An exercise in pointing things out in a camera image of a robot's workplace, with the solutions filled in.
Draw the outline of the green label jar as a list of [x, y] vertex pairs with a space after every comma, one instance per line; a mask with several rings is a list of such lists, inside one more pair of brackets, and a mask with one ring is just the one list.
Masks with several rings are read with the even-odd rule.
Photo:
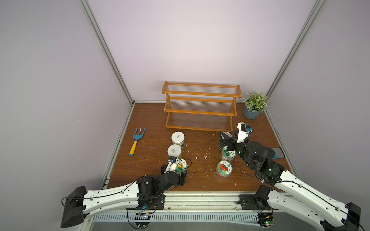
[[227, 146], [223, 147], [221, 150], [221, 160], [232, 162], [234, 158], [236, 157], [236, 151], [228, 151]]
[[179, 145], [181, 149], [185, 147], [185, 135], [182, 132], [174, 132], [171, 136], [171, 140], [173, 144]]

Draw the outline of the sunflower seed jar yellow label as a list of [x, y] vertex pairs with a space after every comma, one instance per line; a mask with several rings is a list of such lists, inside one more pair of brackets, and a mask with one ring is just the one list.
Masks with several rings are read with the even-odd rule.
[[183, 172], [187, 167], [187, 162], [184, 159], [178, 159], [175, 163], [175, 172]]

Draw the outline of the red label tomato seed jar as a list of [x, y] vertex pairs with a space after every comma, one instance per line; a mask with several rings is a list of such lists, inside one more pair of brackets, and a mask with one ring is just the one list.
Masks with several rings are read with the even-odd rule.
[[218, 162], [216, 167], [216, 174], [221, 179], [227, 179], [233, 171], [233, 167], [230, 162], [221, 160]]

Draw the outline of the tall white tin can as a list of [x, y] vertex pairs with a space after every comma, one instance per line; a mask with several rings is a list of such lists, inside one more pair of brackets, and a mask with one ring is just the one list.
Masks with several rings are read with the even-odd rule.
[[168, 156], [173, 156], [176, 158], [182, 157], [182, 148], [178, 144], [172, 144], [167, 149]]

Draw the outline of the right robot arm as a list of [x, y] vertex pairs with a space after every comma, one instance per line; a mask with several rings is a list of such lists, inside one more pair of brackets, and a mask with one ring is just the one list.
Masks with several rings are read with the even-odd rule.
[[275, 151], [250, 141], [251, 129], [239, 136], [219, 132], [219, 147], [235, 152], [262, 182], [254, 195], [240, 195], [239, 204], [263, 210], [280, 210], [299, 218], [320, 231], [357, 231], [361, 209], [344, 204], [319, 192], [274, 161]]

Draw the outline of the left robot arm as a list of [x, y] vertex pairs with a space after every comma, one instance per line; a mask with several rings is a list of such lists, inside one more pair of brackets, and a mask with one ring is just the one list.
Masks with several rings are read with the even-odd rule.
[[163, 194], [178, 186], [184, 186], [188, 171], [169, 171], [161, 175], [139, 177], [124, 186], [87, 190], [85, 186], [74, 189], [65, 197], [61, 228], [70, 228], [86, 218], [118, 209], [145, 210], [160, 207]]

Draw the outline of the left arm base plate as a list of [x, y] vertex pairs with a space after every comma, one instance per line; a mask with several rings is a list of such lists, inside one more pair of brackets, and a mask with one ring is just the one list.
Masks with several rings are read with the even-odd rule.
[[163, 210], [165, 203], [165, 195], [160, 195], [153, 199], [138, 200], [138, 210]]

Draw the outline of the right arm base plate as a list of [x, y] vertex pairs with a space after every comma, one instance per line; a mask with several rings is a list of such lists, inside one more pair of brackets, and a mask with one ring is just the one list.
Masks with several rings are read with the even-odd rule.
[[242, 210], [269, 210], [270, 205], [267, 203], [266, 196], [252, 195], [252, 194], [241, 194], [239, 195], [239, 201], [237, 205], [241, 205]]

